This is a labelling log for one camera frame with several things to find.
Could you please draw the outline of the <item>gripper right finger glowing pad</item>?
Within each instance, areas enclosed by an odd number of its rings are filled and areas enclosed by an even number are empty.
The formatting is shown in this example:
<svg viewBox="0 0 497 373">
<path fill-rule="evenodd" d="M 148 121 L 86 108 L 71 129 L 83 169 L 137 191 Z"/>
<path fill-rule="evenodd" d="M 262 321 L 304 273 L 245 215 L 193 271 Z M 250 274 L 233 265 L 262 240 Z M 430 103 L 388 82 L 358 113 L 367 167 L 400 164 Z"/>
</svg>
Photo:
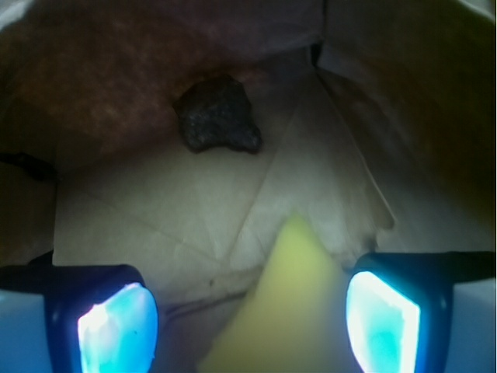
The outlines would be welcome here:
<svg viewBox="0 0 497 373">
<path fill-rule="evenodd" d="M 494 372 L 495 253 L 366 254 L 346 327 L 363 372 Z"/>
</svg>

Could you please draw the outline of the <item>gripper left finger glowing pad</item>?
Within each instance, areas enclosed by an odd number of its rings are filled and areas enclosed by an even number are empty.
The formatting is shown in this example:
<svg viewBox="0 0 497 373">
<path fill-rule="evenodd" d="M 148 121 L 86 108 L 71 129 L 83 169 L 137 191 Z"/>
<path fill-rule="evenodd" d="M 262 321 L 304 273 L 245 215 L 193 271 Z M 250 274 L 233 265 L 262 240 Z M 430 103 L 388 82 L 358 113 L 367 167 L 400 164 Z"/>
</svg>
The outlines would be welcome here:
<svg viewBox="0 0 497 373">
<path fill-rule="evenodd" d="M 148 372 L 158 307 L 130 265 L 1 269 L 3 372 Z"/>
</svg>

